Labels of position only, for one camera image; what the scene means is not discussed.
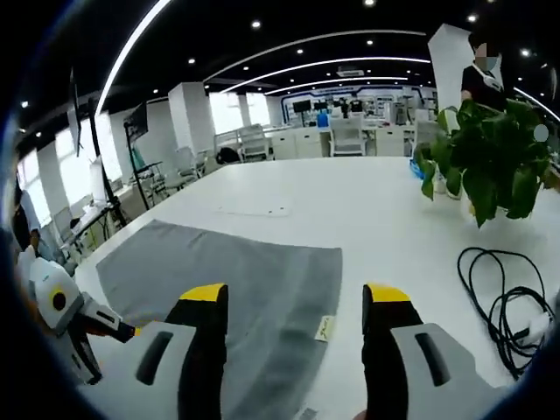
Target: curved light strip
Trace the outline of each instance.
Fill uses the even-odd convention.
[[[239,83],[235,86],[228,87],[227,89],[222,90],[220,93],[225,94],[226,92],[229,92],[230,90],[237,89],[240,86],[244,86],[244,85],[247,85],[249,83],[253,83],[254,81],[259,81],[261,79],[266,79],[267,77],[276,76],[276,75],[282,74],[282,73],[292,72],[294,70],[300,70],[302,68],[313,67],[313,66],[323,66],[324,64],[344,63],[344,62],[347,62],[347,61],[373,61],[373,60],[409,61],[409,62],[413,62],[413,63],[424,63],[424,64],[430,64],[431,63],[428,59],[407,59],[407,58],[404,58],[404,57],[353,57],[351,59],[328,59],[326,61],[317,61],[315,63],[302,64],[301,66],[285,68],[284,70],[278,70],[276,72],[268,73],[268,74],[265,74],[263,76],[258,76],[258,77],[255,77],[254,79],[246,80],[246,81],[244,81],[242,83]]]
[[[265,95],[277,94],[278,92],[283,92],[284,90],[305,88],[306,86],[325,85],[327,83],[340,83],[342,81],[407,81],[408,79],[409,79],[408,77],[388,76],[388,77],[349,77],[346,79],[321,80],[321,81],[314,81],[313,83],[304,83],[303,85],[282,87],[281,89],[271,90],[270,92],[267,92]]]
[[[115,64],[113,65],[113,68],[111,68],[111,72],[108,74],[108,78],[107,78],[107,81],[105,82],[105,86],[103,87],[103,90],[101,91],[101,96],[99,98],[99,102],[97,102],[97,109],[95,110],[95,116],[99,116],[99,114],[102,112],[102,108],[103,108],[103,105],[105,104],[105,101],[107,100],[107,95],[109,94],[109,90],[111,89],[111,85],[113,85],[113,82],[115,81],[115,78],[118,75],[119,70],[121,69],[121,66],[123,65],[124,61],[126,60],[126,57],[129,55],[130,51],[132,50],[132,47],[140,39],[140,37],[142,36],[142,34],[146,30],[146,28],[151,24],[151,22],[156,18],[156,16],[171,1],[172,0],[159,0],[154,5],[154,7],[151,8],[151,10],[148,12],[148,14],[146,16],[144,16],[144,18],[142,19],[140,24],[132,32],[132,35],[130,35],[129,40],[126,41],[126,44],[124,45],[121,52],[119,53],[119,56],[116,58]]]
[[[551,114],[552,116],[554,116],[554,118],[560,123],[560,117],[558,115],[556,115],[554,112],[552,112],[552,110],[550,108],[545,107],[542,103],[540,103],[537,99],[535,99],[533,96],[531,96],[530,94],[526,94],[525,92],[523,92],[521,89],[519,89],[518,87],[514,87],[514,91],[525,96],[527,99],[529,99],[530,101],[534,102],[536,105],[538,105],[539,107],[541,107],[542,109],[544,109],[545,111],[547,111],[549,114]]]
[[[275,46],[274,48],[270,48],[266,51],[261,51],[261,52],[258,52],[255,55],[251,55],[250,57],[247,57],[246,59],[240,59],[236,63],[231,64],[227,67],[224,67],[221,70],[217,71],[216,73],[206,77],[203,81],[209,81],[213,77],[216,77],[218,74],[222,74],[222,73],[226,72],[230,68],[237,67],[237,66],[239,66],[240,64],[243,64],[246,61],[250,61],[250,60],[255,59],[257,57],[260,57],[264,54],[273,53],[274,51],[278,51],[278,50],[281,50],[283,48],[287,48],[288,46],[296,46],[297,44],[303,44],[304,42],[315,41],[317,39],[342,37],[342,36],[345,36],[345,35],[360,35],[362,33],[398,33],[398,34],[402,34],[402,35],[417,35],[418,37],[425,37],[426,36],[426,34],[424,32],[402,31],[400,29],[361,29],[361,30],[358,30],[358,31],[343,31],[343,32],[325,33],[323,35],[318,35],[316,37],[298,39],[296,41],[289,42],[288,44],[282,44],[282,45],[279,45],[279,46]]]

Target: ceiling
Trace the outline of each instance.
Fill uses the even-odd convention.
[[[444,7],[440,2],[398,0],[377,0],[374,7],[366,7],[363,1],[171,0],[134,45],[109,92],[105,108],[109,112],[131,108],[166,95],[181,81],[205,81],[208,92],[219,92],[263,74],[322,60],[374,56],[429,60],[427,43],[437,28],[447,23],[467,30],[492,27],[511,52],[508,67],[515,85],[532,95],[546,93],[539,98],[560,109],[549,95],[545,77],[548,70],[541,69],[544,62],[550,63],[549,68],[556,63],[555,45],[547,42],[554,29],[553,17],[538,9],[535,2],[527,10],[529,2],[521,0],[454,1],[446,2]],[[21,135],[25,147],[51,141],[53,133],[67,124],[65,111],[71,67],[79,96],[93,93],[98,98],[129,35],[155,2],[84,0],[66,8],[66,17],[59,18],[45,32],[17,96],[17,103],[29,102],[27,108],[20,109],[18,121],[19,127],[27,129]],[[51,3],[52,9],[57,10],[64,2]],[[52,11],[50,15],[46,10],[41,13],[56,16]],[[471,13],[479,16],[476,23],[467,21]],[[251,27],[255,19],[262,24],[258,30]],[[320,38],[250,59],[208,79],[225,67],[277,46],[359,30],[399,30],[425,35],[359,33]],[[529,48],[533,55],[523,58],[518,53],[522,47]],[[299,48],[304,50],[302,54],[297,53]],[[195,58],[195,64],[188,63],[190,58]],[[353,64],[365,72],[370,70],[366,76],[409,77],[409,82],[414,84],[434,83],[430,64],[398,61]],[[336,78],[337,68],[338,64],[312,66],[239,87],[235,92],[253,92],[258,88],[266,92],[323,81],[329,79],[327,73]],[[45,136],[36,138],[37,130]]]

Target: black cable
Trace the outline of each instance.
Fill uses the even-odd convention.
[[[463,272],[461,270],[461,260],[463,256],[470,251],[479,251],[479,253],[474,257],[469,267],[469,274],[468,274],[468,284],[463,276]],[[505,255],[505,256],[519,256],[527,261],[531,266],[535,269],[536,274],[538,275],[539,282],[541,284],[541,294],[537,293],[536,291],[530,289],[529,287],[525,286],[517,286],[511,290],[506,291],[506,272],[504,270],[504,266],[498,258],[498,255]],[[476,293],[473,288],[473,267],[475,263],[481,258],[482,256],[491,256],[500,267],[501,273],[501,294],[494,300],[492,307],[490,308],[490,312],[486,314],[482,307],[479,304],[479,300],[476,297]],[[457,271],[458,276],[461,279],[461,283],[465,286],[466,292],[469,295],[469,298],[472,300],[472,304],[474,305],[475,309],[479,313],[480,317],[485,321],[488,327],[488,334],[490,338],[495,343],[496,348],[498,349],[498,354],[500,355],[501,361],[503,362],[506,369],[509,373],[514,377],[514,379],[519,379],[519,377],[523,374],[526,367],[531,362],[531,358],[535,353],[536,349],[539,347],[534,344],[530,345],[523,345],[518,342],[520,338],[525,337],[529,330],[521,330],[520,332],[512,332],[511,327],[508,323],[508,315],[506,314],[506,308],[508,306],[508,302],[520,298],[522,296],[533,298],[536,303],[542,308],[543,312],[547,312],[552,318],[554,318],[554,312],[552,308],[550,308],[549,304],[546,302],[546,297],[544,293],[544,283],[543,278],[541,277],[541,273],[539,269],[535,266],[535,264],[525,256],[524,254],[519,254],[517,252],[510,252],[510,251],[502,251],[499,249],[483,249],[478,247],[470,247],[464,249],[461,254],[458,256],[457,260]],[[500,303],[500,314],[498,318],[498,325],[495,325],[492,322],[492,317],[494,315],[494,310],[496,309],[496,305]],[[514,361],[514,354],[518,354],[520,356],[529,358],[529,361],[522,366],[515,365]]]

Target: ceiling light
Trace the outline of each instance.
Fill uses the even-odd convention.
[[[559,123],[560,123],[560,116],[556,115],[554,112],[552,112],[552,110],[550,108],[547,108],[546,106],[544,106],[542,103],[540,103],[537,99],[535,99],[533,96],[531,96],[530,94],[527,94],[525,92],[523,92],[521,89],[514,87],[514,91],[517,92],[518,94],[521,94],[523,96],[525,96],[527,99],[529,99],[530,101],[532,101],[534,104],[538,105],[539,107],[541,107],[542,109],[544,109],[546,112],[548,112],[551,116],[553,116]]]
[[[351,59],[329,59],[327,61],[317,61],[315,63],[302,64],[300,66],[288,67],[288,68],[285,68],[283,70],[277,70],[277,71],[272,72],[272,73],[264,74],[262,76],[255,77],[255,78],[250,79],[250,80],[245,80],[245,81],[243,81],[241,83],[238,83],[237,85],[234,85],[232,87],[228,87],[227,89],[222,90],[220,93],[225,94],[226,92],[229,92],[231,90],[240,88],[241,86],[248,85],[249,83],[253,83],[254,81],[260,81],[262,79],[266,79],[267,77],[277,76],[277,75],[282,74],[282,73],[288,73],[288,72],[292,72],[294,70],[301,70],[302,68],[307,68],[307,67],[323,66],[324,64],[345,63],[345,62],[348,62],[348,61],[408,61],[408,62],[411,62],[411,63],[423,63],[423,64],[430,64],[431,63],[428,59],[409,59],[409,58],[404,58],[404,57],[353,57]]]
[[[95,116],[99,116],[102,112],[103,105],[107,100],[107,95],[109,94],[109,90],[113,85],[113,82],[116,79],[116,76],[119,73],[119,70],[123,66],[124,61],[126,60],[127,56],[129,55],[130,51],[134,44],[140,39],[146,28],[151,24],[151,22],[156,18],[156,16],[165,8],[167,4],[169,4],[171,0],[159,0],[148,12],[146,16],[142,19],[140,24],[136,27],[136,29],[130,35],[128,41],[122,48],[121,52],[119,52],[118,57],[116,58],[115,64],[111,68],[111,71],[108,74],[107,81],[105,81],[105,86],[103,86],[103,90],[101,91],[101,96],[99,97],[99,101],[97,102],[97,109],[95,110]]]
[[[314,81],[314,82],[311,82],[311,83],[304,83],[304,84],[296,85],[296,86],[282,87],[280,89],[271,90],[270,92],[267,92],[265,95],[277,94],[279,92],[284,92],[288,89],[307,88],[309,86],[325,85],[327,83],[339,83],[341,81],[407,81],[407,80],[408,80],[407,77],[394,77],[394,76],[387,76],[387,77],[367,76],[367,77],[349,77],[349,78],[346,78],[346,79],[329,79],[329,80]]]

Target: gray cloth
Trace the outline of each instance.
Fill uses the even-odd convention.
[[[154,220],[97,270],[112,308],[135,326],[164,320],[193,287],[226,283],[224,419],[287,420],[298,412],[326,350],[315,333],[338,305],[340,249],[276,245]]]

